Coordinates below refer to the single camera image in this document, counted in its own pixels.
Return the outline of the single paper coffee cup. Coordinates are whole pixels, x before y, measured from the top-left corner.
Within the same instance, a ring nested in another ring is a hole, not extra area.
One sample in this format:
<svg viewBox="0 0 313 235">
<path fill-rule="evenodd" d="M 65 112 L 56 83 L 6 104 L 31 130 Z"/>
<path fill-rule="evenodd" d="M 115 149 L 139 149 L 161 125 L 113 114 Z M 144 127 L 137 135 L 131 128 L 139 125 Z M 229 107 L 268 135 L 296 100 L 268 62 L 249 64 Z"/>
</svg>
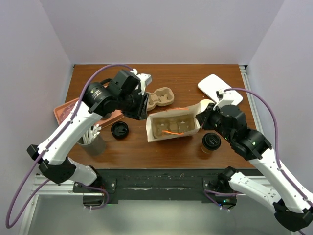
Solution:
<svg viewBox="0 0 313 235">
<path fill-rule="evenodd" d="M 214 151 L 216 151 L 218 148 L 216 148 L 216 147 L 211 147 L 211 146 L 207 148 L 207 146 L 202 145 L 202 146 L 201 146 L 201 149 L 202 149 L 203 153 L 205 153 L 205 154 L 211 154 L 211 153 L 213 153 Z"/>
</svg>

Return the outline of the brown paper takeout bag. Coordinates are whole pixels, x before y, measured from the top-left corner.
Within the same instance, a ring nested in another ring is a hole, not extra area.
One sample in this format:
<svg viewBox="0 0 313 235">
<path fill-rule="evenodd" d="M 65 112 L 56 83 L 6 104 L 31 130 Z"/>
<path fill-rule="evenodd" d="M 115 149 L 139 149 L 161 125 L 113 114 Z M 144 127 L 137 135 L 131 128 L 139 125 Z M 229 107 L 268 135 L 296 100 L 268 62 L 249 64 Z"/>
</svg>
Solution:
<svg viewBox="0 0 313 235">
<path fill-rule="evenodd" d="M 214 103 L 203 99 L 199 103 L 173 108 L 148 115 L 146 120 L 147 142 L 156 142 L 174 138 L 187 137 L 196 134 L 201 125 L 196 115 L 205 111 L 206 107 Z"/>
</svg>

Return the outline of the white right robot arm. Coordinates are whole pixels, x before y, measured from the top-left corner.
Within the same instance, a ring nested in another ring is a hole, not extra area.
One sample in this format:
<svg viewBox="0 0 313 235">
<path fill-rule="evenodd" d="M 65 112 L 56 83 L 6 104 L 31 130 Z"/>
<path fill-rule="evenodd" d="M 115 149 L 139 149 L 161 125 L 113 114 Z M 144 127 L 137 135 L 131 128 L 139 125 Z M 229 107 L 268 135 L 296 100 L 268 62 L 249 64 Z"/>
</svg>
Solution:
<svg viewBox="0 0 313 235">
<path fill-rule="evenodd" d="M 313 194 L 278 159 L 266 137 L 247 126 L 246 116 L 237 106 L 215 108 L 210 103 L 196 119 L 204 130 L 219 133 L 234 152 L 255 166 L 272 186 L 257 183 L 229 166 L 217 176 L 212 194 L 244 194 L 268 208 L 283 227 L 293 232 L 312 223 Z"/>
</svg>

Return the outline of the black plastic cup lid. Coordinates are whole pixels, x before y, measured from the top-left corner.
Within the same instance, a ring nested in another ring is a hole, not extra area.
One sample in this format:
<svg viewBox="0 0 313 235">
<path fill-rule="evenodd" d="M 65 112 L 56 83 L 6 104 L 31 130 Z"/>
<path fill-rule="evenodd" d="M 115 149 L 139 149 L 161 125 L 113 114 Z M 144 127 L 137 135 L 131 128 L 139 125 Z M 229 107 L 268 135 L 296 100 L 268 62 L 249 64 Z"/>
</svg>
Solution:
<svg viewBox="0 0 313 235">
<path fill-rule="evenodd" d="M 202 138 L 202 144 L 208 147 L 219 148 L 221 146 L 221 138 L 215 133 L 207 133 Z"/>
</svg>

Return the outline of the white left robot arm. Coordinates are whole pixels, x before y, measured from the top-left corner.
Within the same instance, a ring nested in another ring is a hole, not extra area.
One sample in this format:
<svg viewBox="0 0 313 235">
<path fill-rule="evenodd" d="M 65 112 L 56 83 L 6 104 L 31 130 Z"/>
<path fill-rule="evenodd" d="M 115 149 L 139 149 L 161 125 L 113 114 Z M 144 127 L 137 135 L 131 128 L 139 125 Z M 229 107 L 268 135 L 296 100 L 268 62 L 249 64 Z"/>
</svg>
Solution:
<svg viewBox="0 0 313 235">
<path fill-rule="evenodd" d="M 39 171 L 56 184 L 72 180 L 90 192 L 98 191 L 103 182 L 99 173 L 90 165 L 72 160 L 68 153 L 90 127 L 116 110 L 132 119 L 146 119 L 145 89 L 151 81 L 149 74 L 120 70 L 113 79 L 86 84 L 70 114 L 51 136 L 28 147 Z"/>
</svg>

